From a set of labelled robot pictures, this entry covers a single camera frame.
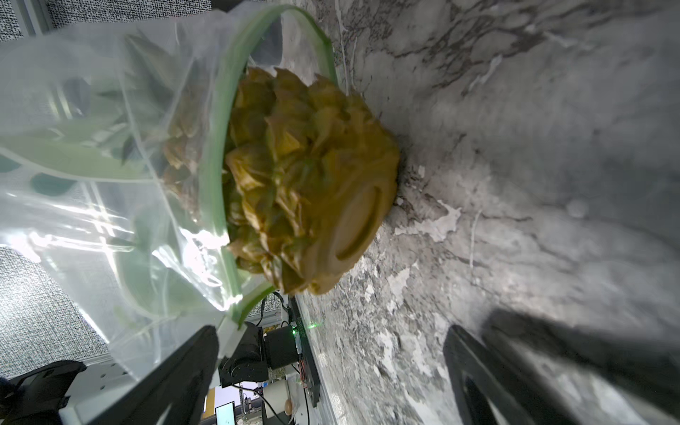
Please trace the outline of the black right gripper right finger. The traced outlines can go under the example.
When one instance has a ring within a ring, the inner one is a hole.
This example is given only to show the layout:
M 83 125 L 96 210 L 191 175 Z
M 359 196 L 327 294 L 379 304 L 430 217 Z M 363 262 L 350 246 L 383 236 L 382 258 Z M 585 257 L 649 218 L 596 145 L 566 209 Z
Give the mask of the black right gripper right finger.
M 575 424 L 555 400 L 459 325 L 444 340 L 444 359 L 464 424 Z

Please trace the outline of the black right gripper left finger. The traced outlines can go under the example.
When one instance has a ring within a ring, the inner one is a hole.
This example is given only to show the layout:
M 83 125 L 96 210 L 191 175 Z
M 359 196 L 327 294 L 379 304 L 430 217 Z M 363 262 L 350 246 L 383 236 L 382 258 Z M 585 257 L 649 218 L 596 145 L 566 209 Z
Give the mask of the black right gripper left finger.
M 198 424 L 216 369 L 219 339 L 205 326 L 152 373 L 91 422 Z

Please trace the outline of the yellow toy pineapple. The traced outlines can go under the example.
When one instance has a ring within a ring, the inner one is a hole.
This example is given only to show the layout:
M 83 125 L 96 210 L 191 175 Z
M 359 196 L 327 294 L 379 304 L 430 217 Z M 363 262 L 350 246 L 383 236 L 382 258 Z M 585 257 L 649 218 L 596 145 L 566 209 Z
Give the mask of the yellow toy pineapple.
M 400 149 L 357 92 L 249 68 L 229 118 L 222 210 L 238 268 L 322 295 L 368 249 L 397 191 Z

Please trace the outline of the clear zip-top bag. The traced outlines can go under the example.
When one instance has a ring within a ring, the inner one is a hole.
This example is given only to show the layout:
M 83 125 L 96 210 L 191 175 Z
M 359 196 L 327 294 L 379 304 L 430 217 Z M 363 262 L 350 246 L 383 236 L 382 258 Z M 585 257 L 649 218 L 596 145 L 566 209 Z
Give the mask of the clear zip-top bag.
M 1 45 L 1 244 L 49 271 L 134 378 L 206 325 L 230 356 L 272 290 L 237 269 L 223 205 L 248 67 L 336 78 L 331 40 L 290 4 Z

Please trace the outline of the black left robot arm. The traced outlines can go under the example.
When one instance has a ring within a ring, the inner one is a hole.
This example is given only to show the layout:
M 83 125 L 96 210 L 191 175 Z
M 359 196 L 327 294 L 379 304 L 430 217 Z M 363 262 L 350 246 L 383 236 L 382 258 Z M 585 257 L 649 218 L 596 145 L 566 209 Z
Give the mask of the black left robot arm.
M 231 356 L 219 358 L 218 349 L 216 328 L 201 328 L 91 423 L 198 424 L 214 373 L 221 384 L 263 382 L 283 364 L 274 360 L 263 330 L 249 322 Z

